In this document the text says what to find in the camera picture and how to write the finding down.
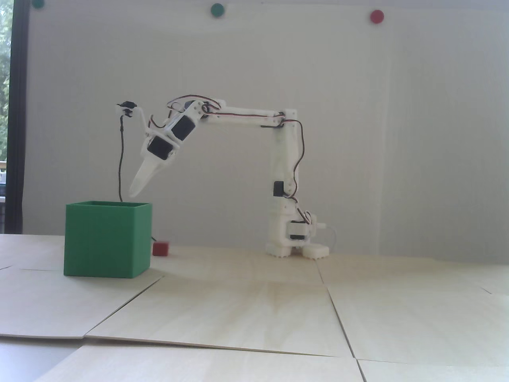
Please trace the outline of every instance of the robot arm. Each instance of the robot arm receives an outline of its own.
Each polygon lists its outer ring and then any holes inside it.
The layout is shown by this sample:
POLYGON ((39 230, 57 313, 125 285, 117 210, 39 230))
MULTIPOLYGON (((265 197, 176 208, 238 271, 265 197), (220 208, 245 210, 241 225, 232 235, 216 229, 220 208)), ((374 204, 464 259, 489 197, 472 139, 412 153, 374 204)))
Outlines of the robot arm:
POLYGON ((304 143, 302 125, 296 120, 295 110, 275 112, 228 107, 222 100, 197 96, 179 97, 170 101, 168 107, 177 113, 171 118, 170 112, 162 126, 157 126, 152 117, 148 124, 142 122, 147 133, 142 146, 144 160, 133 180, 129 196, 138 195, 154 174, 175 159, 184 141, 194 133, 198 125, 235 123, 271 128, 273 199, 270 206, 267 252, 273 256, 286 257, 290 255, 292 248, 297 247, 303 248, 303 254, 311 258, 329 254, 328 247, 310 244, 310 238, 314 236, 317 228, 316 216, 302 211, 295 198, 298 164, 303 156, 303 152, 300 154, 299 141, 302 139, 302 144, 304 143), (173 106, 178 99, 191 100, 177 110, 173 106))

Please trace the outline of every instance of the green box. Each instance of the green box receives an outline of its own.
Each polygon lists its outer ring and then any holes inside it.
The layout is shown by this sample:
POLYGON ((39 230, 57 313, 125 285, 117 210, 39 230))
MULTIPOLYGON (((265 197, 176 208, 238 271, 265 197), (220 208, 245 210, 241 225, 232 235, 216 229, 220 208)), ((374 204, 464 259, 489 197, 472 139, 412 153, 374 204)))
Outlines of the green box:
POLYGON ((66 206, 64 275, 132 279, 150 266, 152 204, 66 206))

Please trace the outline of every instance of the plywood board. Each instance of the plywood board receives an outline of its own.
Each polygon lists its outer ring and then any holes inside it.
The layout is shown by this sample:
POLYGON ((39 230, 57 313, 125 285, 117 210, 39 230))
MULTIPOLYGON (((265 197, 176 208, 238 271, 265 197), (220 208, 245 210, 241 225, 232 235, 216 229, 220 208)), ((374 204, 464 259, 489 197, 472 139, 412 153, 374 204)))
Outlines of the plywood board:
POLYGON ((507 382, 508 367, 409 365, 359 361, 366 382, 507 382))
POLYGON ((171 247, 168 257, 152 257, 151 267, 201 280, 261 280, 322 284, 315 261, 302 256, 276 258, 263 251, 171 247))
POLYGON ((362 382, 362 377, 352 358, 163 346, 86 345, 37 382, 69 380, 362 382))
POLYGON ((490 293, 509 294, 509 265, 447 263, 472 283, 490 293))
POLYGON ((32 382, 76 351, 82 342, 0 338, 0 381, 32 382))
POLYGON ((0 268, 64 269, 64 237, 0 235, 0 268))
POLYGON ((60 271, 7 269, 0 277, 0 335, 82 338, 161 277, 66 277, 60 271))
POLYGON ((351 357, 318 285, 165 277, 87 336, 351 357))
POLYGON ((455 264, 444 264, 428 258, 332 255, 317 261, 317 265, 326 284, 486 293, 461 274, 455 264))
POLYGON ((329 286, 354 356, 416 364, 509 365, 509 297, 329 286))

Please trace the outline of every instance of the red magnet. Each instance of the red magnet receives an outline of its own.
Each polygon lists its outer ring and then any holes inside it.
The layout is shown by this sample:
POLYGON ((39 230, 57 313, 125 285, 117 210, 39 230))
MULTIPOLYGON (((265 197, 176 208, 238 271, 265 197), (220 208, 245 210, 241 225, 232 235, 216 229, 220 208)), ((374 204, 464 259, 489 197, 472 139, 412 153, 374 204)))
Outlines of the red magnet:
POLYGON ((384 19, 384 14, 381 10, 377 9, 373 12, 371 12, 371 16, 370 16, 370 19, 371 19, 371 22, 373 24, 380 24, 383 19, 384 19))
POLYGON ((168 241, 155 241, 152 244, 152 256, 168 256, 168 250, 168 241))

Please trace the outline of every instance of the green dot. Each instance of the green dot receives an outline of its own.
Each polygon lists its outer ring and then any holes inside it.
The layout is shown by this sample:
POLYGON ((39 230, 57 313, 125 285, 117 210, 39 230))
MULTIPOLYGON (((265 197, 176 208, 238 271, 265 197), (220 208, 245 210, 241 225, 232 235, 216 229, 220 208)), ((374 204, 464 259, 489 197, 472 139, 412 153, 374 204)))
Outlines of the green dot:
POLYGON ((41 9, 44 7, 44 0, 32 0, 32 6, 35 9, 41 9))
POLYGON ((224 5, 216 3, 210 8, 210 12, 214 17, 221 17, 222 15, 224 15, 224 5))

